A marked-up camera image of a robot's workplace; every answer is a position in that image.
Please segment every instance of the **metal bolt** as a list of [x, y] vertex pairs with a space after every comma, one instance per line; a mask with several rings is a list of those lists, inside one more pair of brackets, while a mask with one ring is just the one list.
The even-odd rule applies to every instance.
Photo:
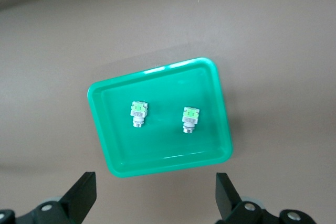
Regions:
[[301, 220], [301, 217], [296, 212], [289, 212], [287, 216], [292, 220]]
[[256, 207], [251, 203], [246, 203], [244, 207], [245, 207], [246, 210], [249, 210], [249, 211], [256, 210]]
[[48, 210], [50, 210], [51, 208], [52, 208], [52, 205], [51, 205], [51, 204], [47, 204], [47, 205], [43, 206], [43, 207], [41, 208], [41, 210], [42, 210], [42, 211], [48, 211]]

